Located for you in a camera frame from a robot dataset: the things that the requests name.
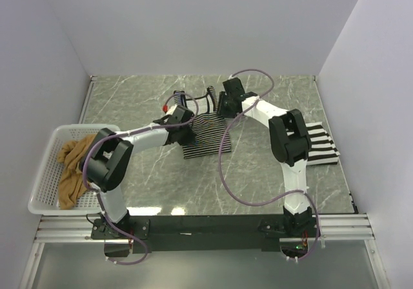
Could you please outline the thin-striped black white tank top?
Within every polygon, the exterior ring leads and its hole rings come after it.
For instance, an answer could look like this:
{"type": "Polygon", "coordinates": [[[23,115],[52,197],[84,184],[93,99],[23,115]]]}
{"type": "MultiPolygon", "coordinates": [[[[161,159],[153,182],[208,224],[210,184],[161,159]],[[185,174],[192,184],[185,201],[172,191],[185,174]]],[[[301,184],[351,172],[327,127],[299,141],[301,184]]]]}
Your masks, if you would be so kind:
{"type": "Polygon", "coordinates": [[[218,100],[213,86],[208,86],[206,94],[196,97],[195,100],[198,114],[191,124],[195,141],[182,147],[183,159],[218,154],[227,128],[226,120],[216,112],[218,100]]]}

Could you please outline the wide-striped black white tank top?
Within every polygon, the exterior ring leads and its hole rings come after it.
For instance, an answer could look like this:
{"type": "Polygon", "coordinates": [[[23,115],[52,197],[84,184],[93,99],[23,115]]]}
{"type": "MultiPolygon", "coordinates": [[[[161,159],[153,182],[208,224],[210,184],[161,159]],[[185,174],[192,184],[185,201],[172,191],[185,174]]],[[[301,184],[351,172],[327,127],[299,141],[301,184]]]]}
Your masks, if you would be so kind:
{"type": "Polygon", "coordinates": [[[340,153],[331,135],[324,129],[322,122],[307,123],[306,127],[311,140],[307,165],[337,165],[340,153]]]}

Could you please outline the tan tank top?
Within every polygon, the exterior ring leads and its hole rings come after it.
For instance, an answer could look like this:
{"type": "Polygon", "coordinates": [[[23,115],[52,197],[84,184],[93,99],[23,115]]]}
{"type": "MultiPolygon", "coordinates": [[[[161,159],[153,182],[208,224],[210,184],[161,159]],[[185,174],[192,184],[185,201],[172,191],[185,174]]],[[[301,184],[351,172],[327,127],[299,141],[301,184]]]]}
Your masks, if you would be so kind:
{"type": "Polygon", "coordinates": [[[67,141],[57,153],[57,162],[63,164],[57,186],[59,206],[62,210],[73,208],[78,199],[87,192],[79,165],[95,137],[96,134],[88,134],[78,141],[67,141]]]}

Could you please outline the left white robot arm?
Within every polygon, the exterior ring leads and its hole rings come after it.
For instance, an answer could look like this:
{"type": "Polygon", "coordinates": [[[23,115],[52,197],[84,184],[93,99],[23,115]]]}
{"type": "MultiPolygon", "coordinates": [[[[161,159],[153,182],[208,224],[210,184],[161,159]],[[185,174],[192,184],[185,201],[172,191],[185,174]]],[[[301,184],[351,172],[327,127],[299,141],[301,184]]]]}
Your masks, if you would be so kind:
{"type": "Polygon", "coordinates": [[[116,239],[130,235],[132,223],[120,184],[134,152],[195,139],[190,127],[196,113],[175,105],[165,115],[142,128],[127,132],[98,131],[82,158],[79,169],[86,189],[97,196],[106,231],[116,239]]]}

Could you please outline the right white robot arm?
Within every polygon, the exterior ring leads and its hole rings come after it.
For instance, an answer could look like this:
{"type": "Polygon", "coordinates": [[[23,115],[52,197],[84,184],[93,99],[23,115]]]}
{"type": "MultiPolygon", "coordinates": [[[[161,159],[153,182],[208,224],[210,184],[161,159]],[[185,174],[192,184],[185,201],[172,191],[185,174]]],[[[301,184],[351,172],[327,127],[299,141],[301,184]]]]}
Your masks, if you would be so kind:
{"type": "Polygon", "coordinates": [[[281,164],[287,196],[283,204],[283,230],[300,236],[315,225],[307,194],[307,162],[312,146],[303,115],[298,109],[279,108],[253,92],[245,92],[241,80],[223,82],[217,114],[235,118],[243,114],[267,127],[271,151],[281,164]]]}

